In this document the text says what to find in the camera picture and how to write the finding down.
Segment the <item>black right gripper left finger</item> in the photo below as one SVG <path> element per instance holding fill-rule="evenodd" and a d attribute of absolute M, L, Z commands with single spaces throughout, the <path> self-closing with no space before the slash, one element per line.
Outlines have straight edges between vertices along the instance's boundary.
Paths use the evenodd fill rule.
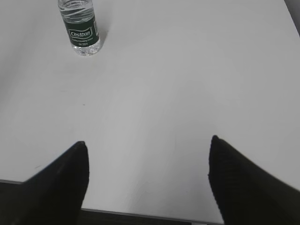
<path fill-rule="evenodd" d="M 79 141 L 39 173 L 0 195 L 0 223 L 77 224 L 89 176 L 88 149 Z"/>

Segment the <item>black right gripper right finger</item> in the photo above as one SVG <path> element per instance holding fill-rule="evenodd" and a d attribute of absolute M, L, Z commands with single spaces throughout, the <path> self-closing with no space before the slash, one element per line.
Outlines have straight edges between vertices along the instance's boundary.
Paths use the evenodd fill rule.
<path fill-rule="evenodd" d="M 226 225 L 298 225 L 300 192 L 213 136 L 209 183 Z"/>

